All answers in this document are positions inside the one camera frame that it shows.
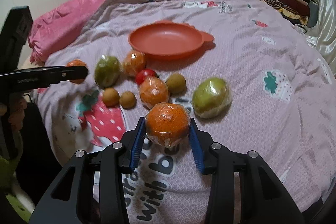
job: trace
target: white satin curtain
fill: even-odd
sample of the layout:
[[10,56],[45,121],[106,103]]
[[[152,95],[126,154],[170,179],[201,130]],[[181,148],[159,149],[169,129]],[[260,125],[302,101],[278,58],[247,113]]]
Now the white satin curtain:
[[314,0],[319,5],[319,20],[305,34],[336,75],[336,0]]

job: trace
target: metal screw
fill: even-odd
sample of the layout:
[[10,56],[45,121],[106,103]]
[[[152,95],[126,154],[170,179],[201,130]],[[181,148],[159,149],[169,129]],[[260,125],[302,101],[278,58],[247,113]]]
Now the metal screw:
[[121,142],[115,142],[112,147],[114,149],[119,149],[119,148],[122,148],[123,147],[123,144]]
[[84,154],[85,154],[85,152],[83,150],[78,150],[75,155],[76,155],[77,158],[80,158],[80,157],[84,156]]
[[251,158],[256,158],[256,157],[258,157],[258,152],[252,150],[252,151],[249,152],[249,156],[250,156]]
[[222,147],[222,145],[220,144],[220,143],[213,143],[212,145],[211,145],[211,147],[213,148],[213,149],[221,149],[221,147]]

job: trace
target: blanket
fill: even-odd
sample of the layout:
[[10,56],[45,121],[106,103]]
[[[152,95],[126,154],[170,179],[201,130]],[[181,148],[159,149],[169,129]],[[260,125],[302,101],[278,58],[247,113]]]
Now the blanket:
[[[34,91],[57,159],[64,164],[85,146],[88,152],[102,149],[90,141],[108,145],[147,114],[136,84],[123,77],[115,88],[120,94],[134,92],[136,107],[106,108],[94,69],[101,55],[122,61],[131,49],[128,34],[163,19],[209,32],[214,44],[204,44],[187,59],[149,60],[147,67],[162,79],[173,72],[184,75],[186,98],[208,77],[226,79],[233,98],[229,110],[209,120],[191,116],[230,150],[258,151],[299,209],[306,210],[327,192],[336,172],[336,80],[305,37],[260,0],[106,0],[76,41],[46,62],[57,66],[80,58],[90,72],[85,82]],[[133,175],[123,176],[130,223],[201,223],[211,176],[196,169],[188,140],[165,149],[145,139],[140,158]],[[97,189],[98,180],[94,196],[99,199]]]
[[104,1],[70,0],[34,20],[28,37],[33,49],[30,62],[45,62],[50,54],[71,44]]

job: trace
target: green fruit wrapped in plastic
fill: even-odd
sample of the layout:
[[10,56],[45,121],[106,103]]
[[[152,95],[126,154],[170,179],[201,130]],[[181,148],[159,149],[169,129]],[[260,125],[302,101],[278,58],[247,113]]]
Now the green fruit wrapped in plastic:
[[193,94],[191,104],[201,118],[217,116],[231,103],[231,95],[224,79],[212,77],[201,83]]
[[120,62],[115,56],[102,55],[94,71],[94,80],[100,88],[115,84],[120,76]]

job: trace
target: kiwi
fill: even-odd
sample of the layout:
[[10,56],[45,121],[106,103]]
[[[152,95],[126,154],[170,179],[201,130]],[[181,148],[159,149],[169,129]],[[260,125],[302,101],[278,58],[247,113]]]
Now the kiwi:
[[134,107],[136,103],[137,99],[135,98],[134,93],[130,91],[125,91],[119,100],[119,104],[125,109]]
[[185,78],[183,75],[174,73],[168,77],[166,84],[169,88],[171,94],[177,94],[182,91],[185,91],[187,88]]
[[101,100],[107,107],[115,106],[119,103],[119,93],[114,88],[105,89]]

